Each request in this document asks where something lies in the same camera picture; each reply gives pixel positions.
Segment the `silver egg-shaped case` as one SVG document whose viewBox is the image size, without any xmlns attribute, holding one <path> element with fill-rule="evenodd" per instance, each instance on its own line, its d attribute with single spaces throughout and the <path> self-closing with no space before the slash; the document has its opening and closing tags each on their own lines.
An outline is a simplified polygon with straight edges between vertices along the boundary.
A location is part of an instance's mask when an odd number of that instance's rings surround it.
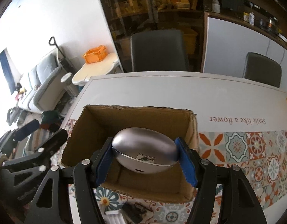
<svg viewBox="0 0 287 224">
<path fill-rule="evenodd" d="M 174 141 L 146 128 L 121 130 L 112 140 L 112 149 L 122 166 L 142 174 L 164 172 L 178 162 L 178 149 Z"/>
</svg>

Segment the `white battery charger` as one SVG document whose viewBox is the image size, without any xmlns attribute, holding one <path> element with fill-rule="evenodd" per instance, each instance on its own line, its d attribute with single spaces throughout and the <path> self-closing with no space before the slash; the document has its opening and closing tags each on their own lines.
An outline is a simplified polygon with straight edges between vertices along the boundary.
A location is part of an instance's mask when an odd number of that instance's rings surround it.
<svg viewBox="0 0 287 224">
<path fill-rule="evenodd" d="M 125 224 L 126 223 L 125 218 L 120 209 L 106 211 L 104 214 L 104 220 L 107 224 Z"/>
</svg>

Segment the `brown cardboard box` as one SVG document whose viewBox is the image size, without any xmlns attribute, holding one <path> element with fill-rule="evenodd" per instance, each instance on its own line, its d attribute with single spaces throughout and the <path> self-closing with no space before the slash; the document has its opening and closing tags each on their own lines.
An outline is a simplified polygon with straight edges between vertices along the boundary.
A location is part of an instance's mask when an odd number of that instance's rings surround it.
<svg viewBox="0 0 287 224">
<path fill-rule="evenodd" d="M 110 141 L 96 185 L 138 199 L 190 202 L 197 182 L 180 155 L 177 138 L 190 149 L 198 149 L 197 119 L 192 111 L 87 105 L 73 127 L 61 163 L 76 166 Z"/>
</svg>

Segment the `patterned table runner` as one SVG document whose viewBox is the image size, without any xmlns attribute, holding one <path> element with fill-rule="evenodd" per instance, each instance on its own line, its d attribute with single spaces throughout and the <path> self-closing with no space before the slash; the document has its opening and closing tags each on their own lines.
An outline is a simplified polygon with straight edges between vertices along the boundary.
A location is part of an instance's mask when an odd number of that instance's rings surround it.
<svg viewBox="0 0 287 224">
<path fill-rule="evenodd" d="M 160 173 L 143 174 L 122 166 L 114 157 L 111 141 L 127 128 L 146 128 L 173 140 L 181 160 Z M 166 203 L 193 199 L 189 223 L 211 221 L 217 184 L 223 186 L 219 223 L 266 223 L 260 203 L 242 170 L 223 168 L 201 158 L 196 119 L 188 112 L 174 116 L 136 112 L 129 117 L 82 115 L 72 133 L 60 129 L 58 144 L 66 146 L 62 164 L 72 170 L 77 208 L 82 223 L 104 223 L 94 188 L 105 185 L 125 195 Z"/>
</svg>

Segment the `black rectangular device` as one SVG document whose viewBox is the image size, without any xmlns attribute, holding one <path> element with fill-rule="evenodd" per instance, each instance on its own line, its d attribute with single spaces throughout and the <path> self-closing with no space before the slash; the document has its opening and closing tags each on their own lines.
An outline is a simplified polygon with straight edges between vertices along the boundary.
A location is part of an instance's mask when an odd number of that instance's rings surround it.
<svg viewBox="0 0 287 224">
<path fill-rule="evenodd" d="M 125 202 L 121 210 L 126 223 L 150 223 L 150 219 L 154 216 L 154 212 L 151 209 L 146 208 L 140 203 L 130 204 Z"/>
</svg>

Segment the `grey sofa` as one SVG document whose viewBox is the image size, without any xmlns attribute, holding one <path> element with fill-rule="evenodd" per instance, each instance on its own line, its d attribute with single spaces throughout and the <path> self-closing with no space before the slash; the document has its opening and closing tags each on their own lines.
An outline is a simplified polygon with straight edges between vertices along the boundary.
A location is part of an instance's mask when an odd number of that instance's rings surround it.
<svg viewBox="0 0 287 224">
<path fill-rule="evenodd" d="M 57 62 L 57 49 L 50 51 L 45 58 L 19 81 L 25 90 L 18 100 L 18 107 L 33 113 L 53 110 L 65 93 L 61 78 L 66 74 Z"/>
</svg>

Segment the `white cylindrical air purifier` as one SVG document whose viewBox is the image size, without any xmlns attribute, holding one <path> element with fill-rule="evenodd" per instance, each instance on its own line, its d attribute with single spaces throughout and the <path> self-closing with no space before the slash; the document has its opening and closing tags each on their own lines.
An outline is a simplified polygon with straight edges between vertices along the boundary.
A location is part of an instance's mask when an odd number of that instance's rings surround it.
<svg viewBox="0 0 287 224">
<path fill-rule="evenodd" d="M 77 97 L 79 94 L 78 87 L 72 83 L 73 75 L 71 72 L 66 73 L 61 78 L 61 83 L 64 85 L 66 92 L 73 98 Z"/>
</svg>

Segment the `upright vacuum cleaner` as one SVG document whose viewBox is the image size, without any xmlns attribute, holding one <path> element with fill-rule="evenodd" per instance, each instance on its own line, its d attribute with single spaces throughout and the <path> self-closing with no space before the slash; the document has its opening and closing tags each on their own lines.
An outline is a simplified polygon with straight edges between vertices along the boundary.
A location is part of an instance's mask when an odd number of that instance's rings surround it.
<svg viewBox="0 0 287 224">
<path fill-rule="evenodd" d="M 55 46 L 57 48 L 57 62 L 60 64 L 62 69 L 67 73 L 72 73 L 73 75 L 77 72 L 76 68 L 70 61 L 70 59 L 63 53 L 62 49 L 57 45 L 56 39 L 54 36 L 48 41 L 50 46 Z"/>
</svg>

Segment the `cream side table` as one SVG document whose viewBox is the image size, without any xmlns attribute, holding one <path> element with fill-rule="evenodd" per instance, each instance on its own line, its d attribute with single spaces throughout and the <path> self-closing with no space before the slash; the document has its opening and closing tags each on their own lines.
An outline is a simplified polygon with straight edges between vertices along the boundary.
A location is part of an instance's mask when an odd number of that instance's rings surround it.
<svg viewBox="0 0 287 224">
<path fill-rule="evenodd" d="M 110 53 L 101 62 L 84 64 L 72 78 L 72 83 L 77 86 L 84 86 L 91 77 L 111 74 L 119 66 L 116 53 Z"/>
</svg>

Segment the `orange plastic crate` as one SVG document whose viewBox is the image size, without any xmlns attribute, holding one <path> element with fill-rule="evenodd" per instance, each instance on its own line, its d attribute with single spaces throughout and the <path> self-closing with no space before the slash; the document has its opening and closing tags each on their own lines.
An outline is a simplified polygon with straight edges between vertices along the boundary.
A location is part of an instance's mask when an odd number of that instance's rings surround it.
<svg viewBox="0 0 287 224">
<path fill-rule="evenodd" d="M 105 46 L 98 46 L 88 50 L 83 58 L 86 64 L 101 62 L 108 55 L 107 48 Z"/>
</svg>

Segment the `dark dining chair right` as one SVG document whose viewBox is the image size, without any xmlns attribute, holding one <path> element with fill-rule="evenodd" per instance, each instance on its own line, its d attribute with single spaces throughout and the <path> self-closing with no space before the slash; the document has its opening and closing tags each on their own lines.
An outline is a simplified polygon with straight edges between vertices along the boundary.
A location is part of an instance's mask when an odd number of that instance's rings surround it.
<svg viewBox="0 0 287 224">
<path fill-rule="evenodd" d="M 258 53 L 247 53 L 243 78 L 279 88 L 281 76 L 278 62 Z"/>
</svg>

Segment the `dark dining chair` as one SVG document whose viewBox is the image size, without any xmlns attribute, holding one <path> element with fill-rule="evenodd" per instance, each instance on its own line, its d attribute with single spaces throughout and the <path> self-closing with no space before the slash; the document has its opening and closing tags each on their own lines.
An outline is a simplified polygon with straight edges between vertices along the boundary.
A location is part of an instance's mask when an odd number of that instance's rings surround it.
<svg viewBox="0 0 287 224">
<path fill-rule="evenodd" d="M 135 33 L 130 38 L 130 49 L 133 72 L 189 71 L 181 30 Z"/>
<path fill-rule="evenodd" d="M 281 76 L 278 62 L 258 53 L 247 53 L 243 78 L 279 88 Z"/>
</svg>

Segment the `dark dining chair left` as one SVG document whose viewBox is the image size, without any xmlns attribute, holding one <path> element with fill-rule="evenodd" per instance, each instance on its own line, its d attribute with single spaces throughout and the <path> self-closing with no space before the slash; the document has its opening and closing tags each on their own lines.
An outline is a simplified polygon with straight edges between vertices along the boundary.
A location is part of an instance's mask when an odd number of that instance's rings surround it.
<svg viewBox="0 0 287 224">
<path fill-rule="evenodd" d="M 135 33 L 130 38 L 130 49 L 133 72 L 189 71 L 181 30 Z"/>
</svg>

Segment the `dark glass display cabinet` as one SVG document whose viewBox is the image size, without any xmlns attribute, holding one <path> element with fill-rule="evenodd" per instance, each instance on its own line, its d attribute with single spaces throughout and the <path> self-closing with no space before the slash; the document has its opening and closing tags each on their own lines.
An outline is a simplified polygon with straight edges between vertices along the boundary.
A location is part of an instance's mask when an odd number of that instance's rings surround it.
<svg viewBox="0 0 287 224">
<path fill-rule="evenodd" d="M 159 29 L 183 32 L 189 69 L 202 71 L 204 0 L 100 0 L 123 72 L 132 71 L 130 38 Z"/>
</svg>

